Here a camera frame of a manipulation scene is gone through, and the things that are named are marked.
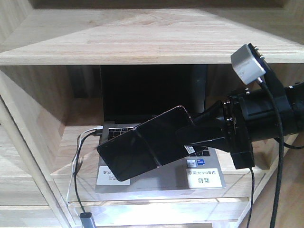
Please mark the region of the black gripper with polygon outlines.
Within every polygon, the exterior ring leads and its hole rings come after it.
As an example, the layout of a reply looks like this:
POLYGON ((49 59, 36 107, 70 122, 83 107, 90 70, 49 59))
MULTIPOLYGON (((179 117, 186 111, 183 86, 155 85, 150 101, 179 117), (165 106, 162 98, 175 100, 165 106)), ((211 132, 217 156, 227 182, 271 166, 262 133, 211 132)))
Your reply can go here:
POLYGON ((182 145, 211 147, 230 152, 236 169, 255 166, 252 142, 279 137, 279 126, 268 94, 260 89, 250 94, 233 93, 226 101, 227 114, 232 118, 232 144, 228 133, 220 127, 225 124, 223 103, 217 101, 190 125, 175 132, 182 145))

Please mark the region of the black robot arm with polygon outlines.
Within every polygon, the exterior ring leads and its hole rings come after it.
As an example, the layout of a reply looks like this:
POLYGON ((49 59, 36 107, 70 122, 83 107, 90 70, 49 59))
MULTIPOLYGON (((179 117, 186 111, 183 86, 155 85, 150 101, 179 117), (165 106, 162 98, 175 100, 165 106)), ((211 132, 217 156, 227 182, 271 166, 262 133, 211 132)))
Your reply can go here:
MULTIPOLYGON (((304 130, 304 85, 277 89, 283 134, 304 130)), ((267 93, 260 89, 248 95, 233 93, 226 103, 217 101, 193 123, 176 131, 182 145, 211 147, 229 152, 236 169, 254 167, 252 143, 278 138, 278 125, 267 93)))

